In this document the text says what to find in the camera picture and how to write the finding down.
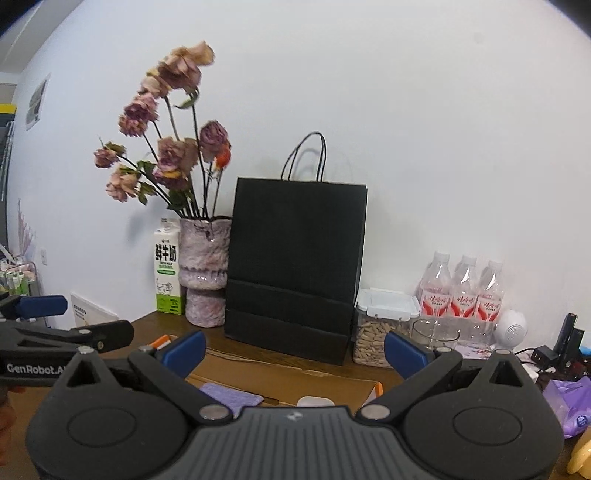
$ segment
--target bottle cap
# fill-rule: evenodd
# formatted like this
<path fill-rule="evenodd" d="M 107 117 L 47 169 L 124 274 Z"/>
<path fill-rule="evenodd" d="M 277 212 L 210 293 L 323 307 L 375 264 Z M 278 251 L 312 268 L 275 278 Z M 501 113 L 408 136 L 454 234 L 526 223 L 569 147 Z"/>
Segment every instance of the bottle cap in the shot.
<path fill-rule="evenodd" d="M 435 262 L 448 263 L 449 262 L 449 254 L 442 254 L 441 252 L 435 252 L 435 255 L 433 255 L 433 260 Z"/>
<path fill-rule="evenodd" d="M 488 268 L 496 272 L 500 272 L 501 270 L 503 270 L 503 262 L 495 262 L 494 260 L 490 260 L 488 262 Z"/>
<path fill-rule="evenodd" d="M 476 265 L 476 257 L 468 257 L 467 255 L 462 255 L 462 263 L 474 267 Z"/>

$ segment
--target milk carton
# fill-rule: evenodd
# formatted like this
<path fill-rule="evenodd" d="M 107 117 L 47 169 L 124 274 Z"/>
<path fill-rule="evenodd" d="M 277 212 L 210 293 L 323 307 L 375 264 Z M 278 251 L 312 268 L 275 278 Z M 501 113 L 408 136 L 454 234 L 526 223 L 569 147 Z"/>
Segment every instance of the milk carton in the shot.
<path fill-rule="evenodd" d="M 184 313 L 184 287 L 178 282 L 179 219 L 162 218 L 154 232 L 154 277 L 159 312 Z"/>

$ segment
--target green leaf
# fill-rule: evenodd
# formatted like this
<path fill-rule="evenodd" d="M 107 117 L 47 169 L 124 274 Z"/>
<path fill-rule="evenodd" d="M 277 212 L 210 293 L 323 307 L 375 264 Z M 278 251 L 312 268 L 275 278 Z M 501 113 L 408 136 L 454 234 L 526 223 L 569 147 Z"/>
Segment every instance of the green leaf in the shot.
<path fill-rule="evenodd" d="M 119 167 L 119 171 L 120 171 L 121 173 L 135 173 L 136 175 L 137 175 L 137 174 L 139 174 L 139 172 L 138 172 L 136 169 L 134 169 L 134 168 L 129 168 L 129 167 L 125 167 L 124 165 L 121 165 L 121 166 Z"/>
<path fill-rule="evenodd" d="M 179 205 L 168 205 L 166 207 L 167 210 L 174 210 L 175 212 L 181 212 L 183 210 L 182 206 Z"/>
<path fill-rule="evenodd" d="M 156 188 L 146 182 L 140 182 L 139 192 L 144 195 L 156 195 Z"/>
<path fill-rule="evenodd" d="M 144 173 L 146 174 L 146 176 L 148 178 L 150 178 L 152 176 L 152 172 L 156 168 L 156 163 L 150 163 L 149 161 L 144 161 L 142 163 L 143 163 L 142 166 L 144 168 Z"/>
<path fill-rule="evenodd" d="M 189 92 L 189 98 L 187 98 L 183 103 L 180 105 L 175 105 L 176 108 L 180 108 L 181 110 L 186 110 L 187 108 L 191 108 L 195 105 L 195 102 L 199 100 L 199 93 L 198 92 Z"/>
<path fill-rule="evenodd" d="M 108 148 L 108 149 L 114 151 L 117 155 L 125 155 L 125 151 L 126 151 L 126 149 L 123 145 L 118 145 L 113 142 L 106 143 L 105 148 Z"/>
<path fill-rule="evenodd" d="M 184 208 L 187 204 L 187 196 L 182 190 L 170 190 L 168 197 L 170 198 L 170 203 L 175 207 Z"/>

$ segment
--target wooden table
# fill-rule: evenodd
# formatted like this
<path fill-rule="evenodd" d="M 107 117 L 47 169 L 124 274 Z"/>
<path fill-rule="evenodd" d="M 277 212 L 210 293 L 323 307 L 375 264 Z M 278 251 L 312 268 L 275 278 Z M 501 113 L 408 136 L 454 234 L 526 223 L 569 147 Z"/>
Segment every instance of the wooden table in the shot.
<path fill-rule="evenodd" d="M 180 336 L 184 333 L 199 329 L 198 327 L 191 325 L 183 317 L 158 312 L 151 313 L 137 320 L 134 322 L 134 327 L 135 338 L 132 345 L 117 350 L 116 352 L 106 353 L 104 356 L 110 358 L 123 357 L 138 346 L 151 343 L 165 333 Z M 264 362 L 323 371 L 334 375 L 340 375 L 341 377 L 375 380 L 382 382 L 384 390 L 388 390 L 402 381 L 400 376 L 393 370 L 357 365 L 353 363 L 350 356 L 347 357 L 345 364 L 342 366 L 328 365 L 321 362 L 314 362 L 303 358 L 284 355 L 282 353 L 271 352 L 245 343 L 229 340 L 224 337 L 223 328 L 221 327 L 205 329 L 204 331 L 207 336 L 207 344 L 222 352 L 233 353 L 234 355 Z M 29 460 L 25 448 L 25 431 L 31 417 L 48 391 L 48 388 L 30 388 L 26 393 L 12 395 L 12 404 L 17 411 L 18 421 L 13 429 L 11 459 L 9 465 L 0 468 L 0 478 L 2 480 L 38 480 L 37 473 Z M 550 480 L 582 479 L 578 474 L 566 474 L 565 467 L 569 460 L 570 451 L 572 450 L 573 445 L 574 442 L 572 440 L 566 442 L 566 446 L 554 468 L 552 476 L 550 476 Z"/>

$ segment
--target dried rose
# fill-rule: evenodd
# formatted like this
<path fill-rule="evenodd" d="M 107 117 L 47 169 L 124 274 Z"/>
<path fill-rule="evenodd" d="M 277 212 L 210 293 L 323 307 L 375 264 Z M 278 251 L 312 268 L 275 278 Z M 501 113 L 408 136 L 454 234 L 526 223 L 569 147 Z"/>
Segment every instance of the dried rose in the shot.
<path fill-rule="evenodd" d="M 115 171 L 111 174 L 106 191 L 115 200 L 127 202 L 127 197 L 135 197 L 137 194 L 135 188 L 138 184 L 139 173 L 117 165 Z"/>
<path fill-rule="evenodd" d="M 105 190 L 111 198 L 120 202 L 127 202 L 127 194 L 123 190 L 115 187 L 112 183 L 108 183 Z"/>
<path fill-rule="evenodd" d="M 188 177 L 193 167 L 199 162 L 199 147 L 197 146 L 197 140 L 194 138 L 185 138 L 184 146 L 183 159 L 178 167 Z"/>
<path fill-rule="evenodd" d="M 211 120 L 201 127 L 199 140 L 203 151 L 203 160 L 209 163 L 227 143 L 228 132 L 218 121 Z"/>
<path fill-rule="evenodd" d="M 110 148 L 99 148 L 95 152 L 95 165 L 99 168 L 111 168 L 118 161 L 117 152 Z"/>
<path fill-rule="evenodd" d="M 180 170 L 162 171 L 156 167 L 152 172 L 157 183 L 170 190 L 186 190 L 189 188 L 189 180 L 183 176 Z"/>
<path fill-rule="evenodd" d="M 194 47 L 190 47 L 190 48 L 180 47 L 180 48 L 177 48 L 176 51 L 183 51 L 184 52 L 185 50 L 186 50 L 186 55 L 189 56 L 189 58 L 191 58 L 191 60 L 193 60 L 197 65 L 203 66 L 203 67 L 206 65 L 211 65 L 213 63 L 213 60 L 216 57 L 215 54 L 213 53 L 212 48 L 209 45 L 207 45 L 204 40 L 199 42 Z"/>
<path fill-rule="evenodd" d="M 150 92 L 137 94 L 132 102 L 125 107 L 123 112 L 128 118 L 132 120 L 139 120 L 142 122 L 155 122 L 158 119 L 156 113 L 156 100 L 154 95 Z"/>
<path fill-rule="evenodd" d="M 140 93 L 150 92 L 154 98 L 164 98 L 169 91 L 170 85 L 160 78 L 158 69 L 151 69 L 146 72 L 139 90 Z"/>
<path fill-rule="evenodd" d="M 180 169 L 183 176 L 187 177 L 198 161 L 199 149 L 195 139 L 174 140 L 165 137 L 158 140 L 158 166 L 162 172 Z"/>
<path fill-rule="evenodd" d="M 173 50 L 158 63 L 158 75 L 172 89 L 193 90 L 201 82 L 201 70 L 185 51 Z"/>
<path fill-rule="evenodd" d="M 128 137 L 141 137 L 148 129 L 143 120 L 134 120 L 127 115 L 119 116 L 119 131 Z"/>
<path fill-rule="evenodd" d="M 158 166 L 163 172 L 177 170 L 184 153 L 185 144 L 181 140 L 172 137 L 164 137 L 158 140 Z"/>

